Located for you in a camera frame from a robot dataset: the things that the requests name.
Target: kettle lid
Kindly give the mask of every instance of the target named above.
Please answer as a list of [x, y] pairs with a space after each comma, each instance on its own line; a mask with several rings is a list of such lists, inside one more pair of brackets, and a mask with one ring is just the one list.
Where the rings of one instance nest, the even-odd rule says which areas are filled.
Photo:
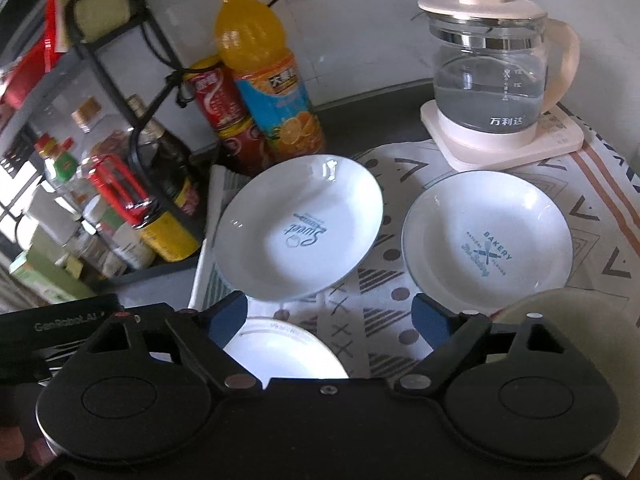
[[418, 0], [429, 14], [450, 16], [457, 22], [467, 20], [535, 20], [546, 12], [529, 0]]

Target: patterned tablecloth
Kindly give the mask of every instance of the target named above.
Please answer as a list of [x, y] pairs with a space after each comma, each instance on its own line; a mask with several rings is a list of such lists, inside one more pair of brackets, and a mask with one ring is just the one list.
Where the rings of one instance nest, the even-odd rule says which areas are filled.
[[[579, 152], [542, 160], [508, 173], [534, 184], [558, 205], [574, 244], [568, 286], [609, 295], [610, 307], [640, 324], [640, 178], [580, 118]], [[420, 193], [455, 173], [433, 140], [387, 144], [355, 157], [377, 179], [385, 214], [374, 247], [340, 282], [319, 294], [287, 303], [250, 300], [249, 316], [292, 322], [318, 336], [351, 377], [393, 378], [431, 351], [411, 324], [419, 292], [404, 265], [400, 235]], [[222, 207], [246, 180], [225, 178]], [[204, 299], [209, 306], [229, 293], [215, 271]]]

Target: glass kettle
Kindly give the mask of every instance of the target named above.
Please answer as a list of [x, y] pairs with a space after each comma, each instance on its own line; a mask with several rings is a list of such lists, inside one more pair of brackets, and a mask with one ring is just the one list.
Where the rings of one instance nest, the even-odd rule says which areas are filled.
[[[527, 130], [564, 96], [580, 59], [580, 41], [565, 22], [529, 0], [419, 0], [440, 41], [434, 92], [443, 129], [491, 134]], [[559, 73], [546, 81], [547, 40], [562, 46]]]

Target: food package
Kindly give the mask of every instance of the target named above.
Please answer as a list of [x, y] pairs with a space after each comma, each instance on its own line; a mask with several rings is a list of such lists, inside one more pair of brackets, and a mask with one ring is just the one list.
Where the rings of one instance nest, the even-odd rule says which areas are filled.
[[[56, 0], [56, 52], [71, 46], [65, 22], [65, 7], [71, 0]], [[124, 25], [131, 17], [129, 0], [80, 0], [76, 3], [76, 22], [84, 40], [92, 42]]]

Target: kettle base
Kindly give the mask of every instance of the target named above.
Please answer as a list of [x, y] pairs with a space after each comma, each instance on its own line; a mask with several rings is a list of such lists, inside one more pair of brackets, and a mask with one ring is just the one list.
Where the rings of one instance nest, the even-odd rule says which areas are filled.
[[[507, 170], [543, 158], [575, 152], [584, 142], [584, 133], [580, 126], [558, 106], [552, 107], [549, 112], [540, 116], [535, 126], [516, 134], [488, 134], [456, 124], [465, 131], [464, 144], [458, 140], [459, 136], [454, 135], [455, 138], [452, 138], [448, 135], [448, 124], [443, 128], [441, 118], [449, 123], [452, 121], [438, 110], [435, 100], [428, 101], [420, 107], [420, 118], [446, 161], [457, 171]], [[482, 136], [498, 139], [489, 139], [487, 143]], [[510, 136], [516, 137], [511, 140], [506, 138]], [[479, 149], [477, 146], [483, 146], [485, 149]]]

